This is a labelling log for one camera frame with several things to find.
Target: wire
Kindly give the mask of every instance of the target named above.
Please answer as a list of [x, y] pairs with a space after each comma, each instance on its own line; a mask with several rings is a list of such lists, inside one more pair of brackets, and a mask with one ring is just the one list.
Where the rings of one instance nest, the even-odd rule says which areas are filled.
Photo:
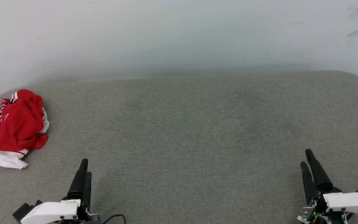
[[102, 223], [102, 224], [108, 223], [108, 222], [109, 222], [112, 218], [114, 218], [114, 217], [122, 217], [123, 220], [124, 220], [124, 224], [126, 224], [125, 216], [124, 216], [123, 214], [112, 215], [112, 216], [110, 216], [110, 218], [108, 218], [108, 219], [107, 219], [106, 221], [104, 221], [104, 223]]

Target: red garment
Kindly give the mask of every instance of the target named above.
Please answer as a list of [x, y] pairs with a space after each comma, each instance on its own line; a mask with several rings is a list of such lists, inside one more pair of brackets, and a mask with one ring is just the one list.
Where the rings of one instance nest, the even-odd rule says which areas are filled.
[[1, 99], [0, 151], [18, 152], [23, 149], [40, 149], [47, 142], [39, 95], [22, 89], [12, 99]]

